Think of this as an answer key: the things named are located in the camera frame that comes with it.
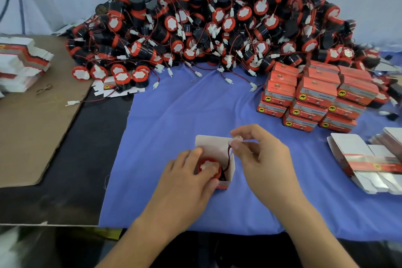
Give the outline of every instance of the blue cloth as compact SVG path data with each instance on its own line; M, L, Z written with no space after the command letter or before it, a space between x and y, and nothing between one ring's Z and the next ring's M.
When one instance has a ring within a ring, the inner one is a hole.
M128 227L151 198L166 163L179 152L194 148L196 135L230 137L233 128L257 123L289 147L303 192L336 237L402 241L402 196L368 195L359 189L329 149L326 138L332 131L317 126L306 133L286 127L281 119L256 111L261 88L249 92L250 85L234 74L224 73L233 80L230 85L216 70L197 70L202 78L183 65L173 68L173 78L165 71L156 90L135 95L109 179L100 227ZM235 72L246 76L240 68ZM247 78L258 85L264 82L263 77ZM378 116L376 110L368 110L352 133L367 140L383 127L396 125ZM236 158L229 189L214 193L190 230L257 235L284 229L251 192Z

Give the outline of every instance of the person's left hand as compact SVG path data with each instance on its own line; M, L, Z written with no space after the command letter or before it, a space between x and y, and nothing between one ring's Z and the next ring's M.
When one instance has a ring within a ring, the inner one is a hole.
M219 180L211 179L218 172L218 163L194 175L202 152L201 148L184 151L168 163L138 218L144 227L166 234L172 240L204 212Z

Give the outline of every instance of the fingernail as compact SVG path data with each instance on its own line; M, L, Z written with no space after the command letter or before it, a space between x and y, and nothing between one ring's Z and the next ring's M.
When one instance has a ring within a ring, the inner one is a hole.
M238 149L240 146L240 141L233 140L231 146L233 147L233 149Z

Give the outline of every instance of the black table surface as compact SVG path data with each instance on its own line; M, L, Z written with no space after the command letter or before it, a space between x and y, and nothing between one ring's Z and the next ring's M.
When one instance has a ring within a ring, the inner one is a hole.
M133 97L83 103L41 182L0 188L0 224L98 225Z

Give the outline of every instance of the person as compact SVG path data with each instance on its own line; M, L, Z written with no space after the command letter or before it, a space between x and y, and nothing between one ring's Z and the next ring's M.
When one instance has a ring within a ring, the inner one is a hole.
M282 223L303 267L358 267L304 196L288 147L256 124L230 134L258 141L231 145L250 189ZM217 165L193 174L201 154L201 148L184 151L167 164L142 214L97 268L149 267L171 240L199 218L218 186L218 179L211 179Z

